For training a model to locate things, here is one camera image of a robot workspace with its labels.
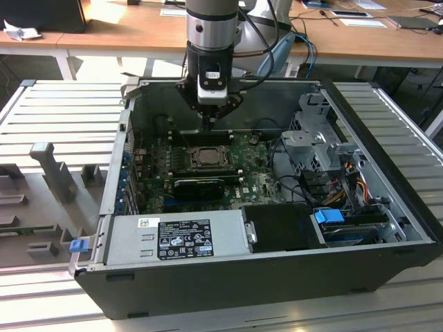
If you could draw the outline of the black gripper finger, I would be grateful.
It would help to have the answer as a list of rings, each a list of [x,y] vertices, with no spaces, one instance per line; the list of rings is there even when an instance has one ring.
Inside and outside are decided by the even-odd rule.
[[[192,78],[182,78],[176,83],[176,89],[189,106],[201,119],[201,129],[210,130],[210,107],[202,105],[198,101],[197,85]]]
[[[222,106],[211,106],[209,130],[212,130],[216,121],[225,118],[236,110],[244,101],[241,93],[229,95],[226,103]]]

